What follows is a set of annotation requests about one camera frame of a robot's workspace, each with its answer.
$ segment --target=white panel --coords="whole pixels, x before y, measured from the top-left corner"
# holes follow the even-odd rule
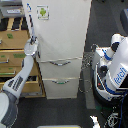
[[[65,84],[57,84],[52,80],[44,80],[47,99],[76,98],[78,92],[78,79],[70,79]]]
[[[56,61],[60,66],[47,63],[39,63],[42,78],[68,78],[68,77],[80,77],[82,59],[76,60],[64,60]]]
[[[36,36],[40,42],[40,61],[80,57],[83,55],[91,0],[22,0],[27,22],[32,11]],[[49,20],[39,20],[37,6],[49,7]]]

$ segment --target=white refrigerator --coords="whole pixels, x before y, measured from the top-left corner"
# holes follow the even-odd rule
[[[39,41],[39,63],[47,99],[76,98],[91,0],[22,0]]]

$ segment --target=gray floor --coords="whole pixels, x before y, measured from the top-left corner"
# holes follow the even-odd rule
[[[110,46],[111,36],[114,33],[126,36],[120,23],[120,12],[127,7],[128,0],[124,3],[120,0],[105,0],[105,3],[101,0],[92,0],[85,52],[91,52],[92,44]],[[84,81],[89,79],[88,69],[81,73],[81,79],[83,80],[80,81],[80,88],[84,90],[85,87],[87,91],[87,82]],[[91,115],[98,117],[103,128],[105,119],[89,98],[89,93],[79,91],[77,99],[20,99],[19,114],[13,128],[36,128],[40,125],[79,125],[82,128],[92,128]]]

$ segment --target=blue label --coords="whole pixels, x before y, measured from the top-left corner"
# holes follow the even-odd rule
[[[123,80],[125,74],[126,74],[126,70],[124,68],[120,68],[120,72],[117,74],[117,77],[114,78],[114,81],[119,85],[121,83],[121,81]]]

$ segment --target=wooden cabinet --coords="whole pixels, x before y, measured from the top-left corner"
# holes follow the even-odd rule
[[[29,39],[28,30],[21,30],[22,20],[23,18],[17,31],[11,30],[14,18],[9,19],[6,31],[0,31],[0,89],[8,79],[15,77],[22,69],[25,57],[23,49]],[[21,96],[45,97],[39,67],[35,60]]]

